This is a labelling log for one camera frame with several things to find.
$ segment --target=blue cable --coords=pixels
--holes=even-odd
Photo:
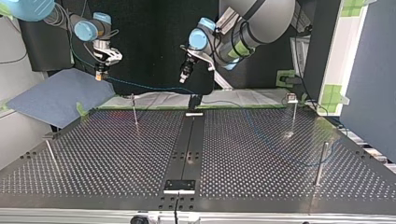
[[[109,77],[108,79],[113,80],[113,81],[117,81],[119,83],[124,83],[124,84],[128,84],[128,85],[136,86],[136,87],[139,87],[139,88],[147,89],[147,90],[153,90],[153,91],[182,90],[182,91],[188,92],[190,94],[195,94],[193,91],[187,90],[187,89],[182,88],[182,87],[155,88],[155,87],[150,87],[150,86],[145,86],[145,85],[141,85],[141,84],[136,84],[136,83],[133,83],[133,82],[120,80],[120,79],[117,79],[117,78],[114,78],[114,77]],[[244,111],[245,116],[247,118],[247,122],[248,122],[249,126],[254,130],[254,133],[264,142],[265,145],[267,145],[269,148],[273,149],[272,147],[270,147],[271,144],[267,141],[267,139],[265,137],[265,134],[263,134],[257,128],[257,126],[255,125],[255,123],[254,123],[252,117],[250,116],[250,114],[248,113],[248,111],[244,107],[242,107],[241,105],[236,104],[234,102],[230,102],[230,101],[215,101],[215,102],[205,102],[205,101],[203,101],[203,103],[205,103],[205,104],[226,103],[226,104],[231,104],[231,105],[238,106],[239,108],[241,108]],[[298,161],[298,160],[290,158],[290,157],[285,157],[284,159],[286,159],[287,161],[300,163],[301,165],[303,165],[305,167],[317,167],[317,166],[320,166],[321,164],[326,163],[326,162],[328,162],[328,161],[330,161],[332,159],[332,157],[334,155],[334,152],[335,152],[334,148],[339,145],[340,141],[341,141],[341,139],[337,140],[336,142],[334,142],[332,144],[332,146],[330,147],[331,152],[330,152],[329,156],[327,156],[326,159],[324,159],[322,162],[319,161],[319,162],[316,162],[316,163],[305,163],[303,161]]]
[[[188,92],[190,94],[195,94],[193,91],[187,90],[187,89],[182,88],[182,87],[159,88],[159,87],[150,87],[150,86],[145,86],[145,85],[141,85],[141,84],[136,84],[136,83],[133,83],[133,82],[128,82],[128,81],[116,79],[114,77],[109,77],[108,79],[113,80],[113,81],[117,81],[117,82],[120,82],[120,83],[128,84],[128,85],[131,85],[131,86],[140,87],[140,88],[143,88],[143,89],[152,90],[152,91],[175,91],[175,90],[181,90],[181,91]]]

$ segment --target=green tape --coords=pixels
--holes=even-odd
[[[85,117],[89,114],[89,112],[84,109],[84,106],[80,102],[77,102],[76,109],[81,117]]]
[[[294,70],[279,70],[276,75],[276,86],[277,87],[285,87],[285,88],[293,88],[293,84],[286,84],[286,82],[281,81],[282,77],[295,77],[296,71]]]
[[[249,56],[250,55],[250,50],[245,47],[245,45],[242,43],[242,41],[239,41],[239,43],[236,44],[235,49],[242,56]],[[235,59],[239,58],[239,55],[235,52],[235,50],[231,50],[228,53],[228,56],[230,56],[232,58],[235,58]]]
[[[341,85],[325,85],[320,105],[324,107],[327,112],[335,113],[337,106],[341,104]],[[320,109],[319,112],[326,113],[326,110]]]
[[[359,17],[364,7],[364,0],[346,0],[341,11],[341,17]]]
[[[198,106],[199,109],[269,109],[269,108],[285,108],[284,105],[241,105],[239,107],[237,105],[200,105]]]
[[[3,3],[0,3],[0,15],[12,17],[11,11],[9,10],[8,6]]]

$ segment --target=black bracket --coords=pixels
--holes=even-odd
[[[195,193],[195,180],[167,180],[165,194],[194,194]]]

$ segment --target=gray surface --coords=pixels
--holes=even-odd
[[[361,33],[341,121],[360,138],[396,162],[396,2],[371,4]]]
[[[396,176],[302,109],[206,112],[200,181],[201,212],[395,214]]]
[[[94,113],[51,143],[57,161],[48,150],[35,151],[3,171],[1,206],[158,209],[182,115],[138,112],[135,126],[133,111]],[[48,198],[35,203],[42,195]],[[30,200],[7,200],[12,196]],[[58,204],[59,198],[66,199]]]
[[[114,95],[110,83],[98,82],[93,76],[72,68],[47,78],[10,100],[7,106],[29,117],[64,128],[80,116],[77,103],[89,111]]]
[[[181,211],[396,214],[395,175],[310,109],[294,124],[292,108],[138,117],[137,130],[131,110],[98,111],[52,144],[57,163],[42,147],[15,161],[0,171],[0,207],[172,211],[162,189],[182,174],[197,186]],[[315,188],[324,141],[332,150]]]

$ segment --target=cable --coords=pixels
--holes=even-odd
[[[106,63],[106,62],[100,61],[98,58],[95,57],[95,55],[90,51],[90,49],[88,49],[87,42],[84,42],[83,45],[84,45],[85,50],[87,50],[87,51],[90,53],[90,55],[91,55],[97,62],[99,62],[99,63]]]
[[[187,90],[185,88],[182,87],[171,87],[171,88],[159,88],[159,87],[150,87],[150,86],[145,86],[145,85],[141,85],[141,84],[137,84],[137,83],[133,83],[133,82],[128,82],[128,81],[124,81],[124,80],[120,80],[114,77],[109,77],[108,79],[113,80],[113,81],[117,81],[119,83],[124,83],[124,84],[128,84],[131,86],[136,86],[139,88],[143,88],[143,89],[147,89],[147,90],[152,90],[152,91],[175,91],[175,90],[181,90],[181,91],[185,91],[189,94],[195,94],[193,91]]]
[[[84,16],[85,8],[87,8],[87,4],[88,4],[88,0],[85,0],[85,2],[84,2],[84,7],[82,8],[82,11],[81,11],[81,17]]]
[[[21,30],[14,24],[14,22],[9,17],[4,17],[4,19],[14,28],[14,30],[21,34]]]
[[[9,62],[0,62],[0,64],[17,63],[17,62],[22,61],[24,58],[26,58],[26,56],[27,56],[27,50],[25,51],[25,53],[23,54],[23,56],[20,57],[19,59],[13,60],[13,61],[9,61]]]
[[[176,200],[176,205],[175,205],[175,211],[174,211],[174,215],[175,215],[175,224],[178,224],[178,216],[177,216],[177,206],[178,206],[178,197],[180,194],[177,195],[177,200]]]

